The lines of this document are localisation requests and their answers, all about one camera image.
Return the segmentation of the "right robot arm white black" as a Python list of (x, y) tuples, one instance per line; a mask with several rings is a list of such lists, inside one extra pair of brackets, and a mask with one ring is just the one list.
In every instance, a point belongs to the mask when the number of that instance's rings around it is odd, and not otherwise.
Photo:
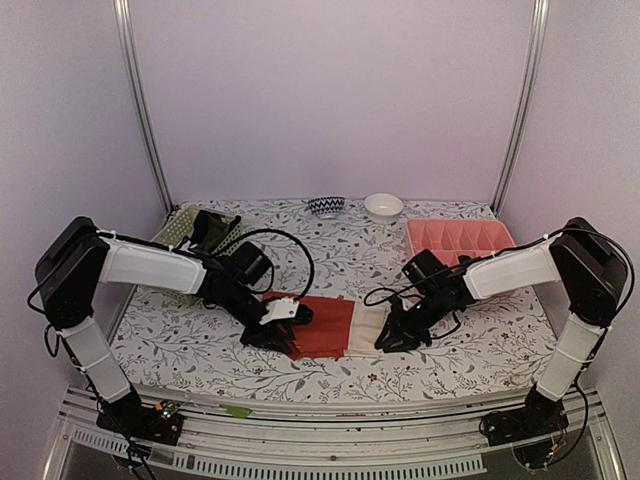
[(582, 217), (523, 245), (462, 254), (452, 265), (424, 248), (402, 273), (420, 298), (405, 307), (400, 292), (386, 297), (391, 311), (375, 341), (376, 349), (386, 353), (430, 344), (433, 326), (471, 305), (524, 289), (563, 290), (566, 320), (527, 406), (517, 415), (517, 427), (527, 436), (539, 435), (554, 422), (555, 407), (597, 355), (637, 280), (628, 252)]

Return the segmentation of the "red cloth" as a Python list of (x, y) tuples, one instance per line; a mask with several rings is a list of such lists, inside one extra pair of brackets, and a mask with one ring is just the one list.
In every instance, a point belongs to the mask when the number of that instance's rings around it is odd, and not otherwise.
[(389, 308), (367, 307), (362, 302), (342, 297), (306, 296), (299, 301), (313, 317), (308, 325), (292, 327), (294, 339), (289, 341), (292, 360), (303, 358), (379, 358), (382, 352), (375, 341), (382, 333)]

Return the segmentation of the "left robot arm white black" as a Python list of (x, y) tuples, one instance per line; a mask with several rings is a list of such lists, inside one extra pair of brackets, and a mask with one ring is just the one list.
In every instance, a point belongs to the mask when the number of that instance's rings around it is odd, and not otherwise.
[(73, 219), (34, 267), (36, 282), (28, 307), (46, 318), (97, 395), (111, 404), (111, 419), (128, 434), (148, 426), (148, 412), (129, 395), (135, 389), (96, 322), (94, 298), (102, 287), (132, 292), (164, 289), (219, 307), (243, 327), (241, 342), (289, 354), (296, 325), (313, 311), (303, 295), (260, 300), (255, 284), (274, 271), (273, 262), (251, 242), (255, 230), (207, 253), (162, 245), (101, 230), (85, 216)]

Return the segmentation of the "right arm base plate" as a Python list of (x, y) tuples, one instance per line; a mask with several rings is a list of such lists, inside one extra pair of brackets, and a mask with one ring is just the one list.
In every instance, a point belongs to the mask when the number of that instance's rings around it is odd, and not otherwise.
[(568, 426), (563, 410), (544, 417), (539, 412), (520, 407), (490, 412), (481, 418), (478, 429), (490, 446), (498, 446), (560, 432)]

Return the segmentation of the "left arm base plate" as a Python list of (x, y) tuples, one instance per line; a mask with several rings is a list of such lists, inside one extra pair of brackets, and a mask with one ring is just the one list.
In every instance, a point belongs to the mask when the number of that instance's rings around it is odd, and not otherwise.
[(163, 409), (143, 406), (139, 400), (120, 399), (104, 402), (98, 415), (98, 427), (121, 434), (127, 439), (141, 439), (176, 446), (182, 433), (184, 416), (165, 414)]

